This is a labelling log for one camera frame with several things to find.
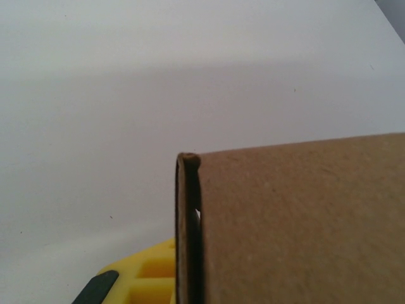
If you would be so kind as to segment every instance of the cardboard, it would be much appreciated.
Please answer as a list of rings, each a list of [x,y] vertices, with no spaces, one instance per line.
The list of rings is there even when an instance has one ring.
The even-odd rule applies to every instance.
[[[180,154],[176,196],[177,303],[405,302],[405,134]]]

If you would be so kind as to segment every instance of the cardboard edge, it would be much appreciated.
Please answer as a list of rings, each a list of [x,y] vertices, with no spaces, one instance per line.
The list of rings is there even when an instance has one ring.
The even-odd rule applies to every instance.
[[[198,168],[201,159],[180,153],[176,166],[176,303],[204,303],[203,241],[200,220],[201,189]]]

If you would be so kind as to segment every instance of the yellow object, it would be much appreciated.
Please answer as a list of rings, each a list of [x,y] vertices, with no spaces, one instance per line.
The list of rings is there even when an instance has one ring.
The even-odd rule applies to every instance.
[[[100,270],[119,272],[103,304],[175,304],[175,240],[119,260]]]

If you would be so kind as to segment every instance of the white surface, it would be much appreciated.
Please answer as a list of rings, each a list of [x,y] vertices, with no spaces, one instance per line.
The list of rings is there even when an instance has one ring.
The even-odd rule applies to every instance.
[[[1,303],[69,303],[172,236],[179,151],[405,130],[373,0],[3,1],[0,25]]]

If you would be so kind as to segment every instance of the black rubber grip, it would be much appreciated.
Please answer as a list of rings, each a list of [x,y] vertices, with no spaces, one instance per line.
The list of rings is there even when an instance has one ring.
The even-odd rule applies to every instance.
[[[120,274],[109,270],[93,277],[72,304],[101,304]]]

